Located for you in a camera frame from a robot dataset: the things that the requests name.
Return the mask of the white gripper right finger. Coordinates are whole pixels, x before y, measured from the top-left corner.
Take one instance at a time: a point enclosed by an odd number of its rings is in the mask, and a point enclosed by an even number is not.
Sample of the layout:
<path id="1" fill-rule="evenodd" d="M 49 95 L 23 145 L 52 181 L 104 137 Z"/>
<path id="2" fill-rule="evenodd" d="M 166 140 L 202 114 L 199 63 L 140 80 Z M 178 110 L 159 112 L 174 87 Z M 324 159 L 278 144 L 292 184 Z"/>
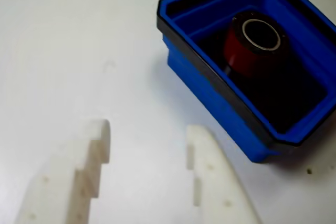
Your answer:
<path id="1" fill-rule="evenodd" d="M 186 167 L 193 171 L 193 204 L 202 223 L 261 223 L 236 171 L 212 132 L 186 128 Z"/>

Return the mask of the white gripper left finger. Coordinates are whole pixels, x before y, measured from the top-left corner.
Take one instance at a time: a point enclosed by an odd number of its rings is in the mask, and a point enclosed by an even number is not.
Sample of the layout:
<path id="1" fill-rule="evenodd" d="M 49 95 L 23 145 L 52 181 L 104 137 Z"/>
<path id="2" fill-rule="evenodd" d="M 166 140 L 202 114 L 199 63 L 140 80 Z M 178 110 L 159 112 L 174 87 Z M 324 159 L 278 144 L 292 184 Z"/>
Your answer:
<path id="1" fill-rule="evenodd" d="M 88 223 L 110 143 L 109 121 L 90 121 L 31 179 L 15 223 Z"/>

